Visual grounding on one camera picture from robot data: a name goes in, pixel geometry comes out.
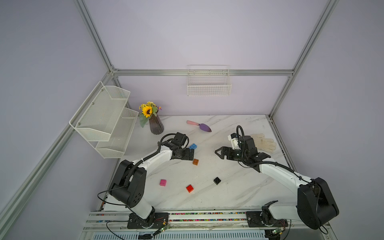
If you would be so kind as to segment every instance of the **purple trowel blade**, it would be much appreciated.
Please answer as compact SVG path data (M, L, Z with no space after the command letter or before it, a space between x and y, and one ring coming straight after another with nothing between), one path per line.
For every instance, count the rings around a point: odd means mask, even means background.
M207 125L205 125L204 123L200 123L199 126L200 126L200 129L203 131L212 132L212 130Z

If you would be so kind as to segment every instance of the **wall-mounted basket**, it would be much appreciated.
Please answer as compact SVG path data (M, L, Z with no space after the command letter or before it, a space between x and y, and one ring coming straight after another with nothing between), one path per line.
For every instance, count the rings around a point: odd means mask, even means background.
M228 65L188 66L188 96L229 96L231 88Z
M116 87L104 86L99 89L92 102L80 118L79 110L70 120L70 125L91 144L103 158L121 158L127 148L138 112L126 108L130 92Z

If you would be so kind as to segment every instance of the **pink handle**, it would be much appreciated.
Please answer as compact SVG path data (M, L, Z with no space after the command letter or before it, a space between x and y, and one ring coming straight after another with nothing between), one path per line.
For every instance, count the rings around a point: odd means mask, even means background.
M198 126L199 124L197 122L192 122L192 121L187 121L188 124L196 125Z

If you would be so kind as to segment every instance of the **vase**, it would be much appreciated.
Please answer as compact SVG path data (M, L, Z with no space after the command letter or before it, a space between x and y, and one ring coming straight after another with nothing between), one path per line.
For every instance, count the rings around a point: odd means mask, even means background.
M152 115L152 117L149 119L149 127L151 129L151 133L155 135L159 135L160 133L164 132L164 125L161 122L159 116Z

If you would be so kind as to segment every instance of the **white wire basket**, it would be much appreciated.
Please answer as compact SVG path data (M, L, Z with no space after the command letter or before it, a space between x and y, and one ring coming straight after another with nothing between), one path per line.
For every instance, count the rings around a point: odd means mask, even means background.
M81 117L78 116L81 114L82 107L78 109L70 120L70 125L103 158L121 158L127 148L139 112L125 107L129 91L116 86L104 86L102 82L99 82L95 89L99 91L92 102Z
M95 149L103 158L121 158L127 149L139 112L124 108L108 142L98 142Z
M228 65L188 66L188 96L229 96L231 88Z
M92 103L71 126L87 141L109 141L130 92L116 86L104 86L102 82Z

